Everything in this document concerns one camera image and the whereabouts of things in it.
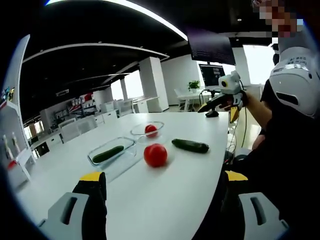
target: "black ceiling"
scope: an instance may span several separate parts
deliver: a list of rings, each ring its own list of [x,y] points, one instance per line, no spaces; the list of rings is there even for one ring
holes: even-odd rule
[[[251,0],[132,0],[168,20],[181,31],[192,25],[217,33],[268,31],[252,12]],[[171,29],[136,10],[106,1],[63,1],[43,7],[29,29],[24,59],[51,48],[72,44],[108,43],[133,46],[169,55],[190,53],[187,42]],[[268,45],[270,38],[230,39],[233,47]],[[108,77],[132,62],[156,54],[142,50],[81,46],[41,54],[22,65],[21,113],[23,120],[63,100],[101,86]],[[132,72],[137,66],[127,69]],[[69,89],[69,95],[55,93]]]

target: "white shelf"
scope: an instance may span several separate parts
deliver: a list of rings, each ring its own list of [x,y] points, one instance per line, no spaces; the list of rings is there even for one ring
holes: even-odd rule
[[[26,164],[28,159],[32,156],[31,148],[27,147],[23,149],[18,156],[16,156],[15,160],[22,166]]]
[[[14,109],[16,111],[16,113],[18,113],[18,106],[11,101],[6,100],[0,105],[0,110],[5,109],[5,108]]]

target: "cucumber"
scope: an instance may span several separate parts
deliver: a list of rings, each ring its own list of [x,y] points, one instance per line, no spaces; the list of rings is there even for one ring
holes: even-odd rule
[[[205,154],[209,150],[209,146],[207,144],[196,141],[173,139],[172,144],[179,149],[200,154]]]
[[[108,151],[105,151],[103,153],[100,153],[100,154],[94,156],[92,158],[92,162],[94,162],[95,164],[102,163],[103,161],[108,160],[108,159],[112,158],[114,155],[120,153],[124,149],[125,149],[124,146],[116,146]]]

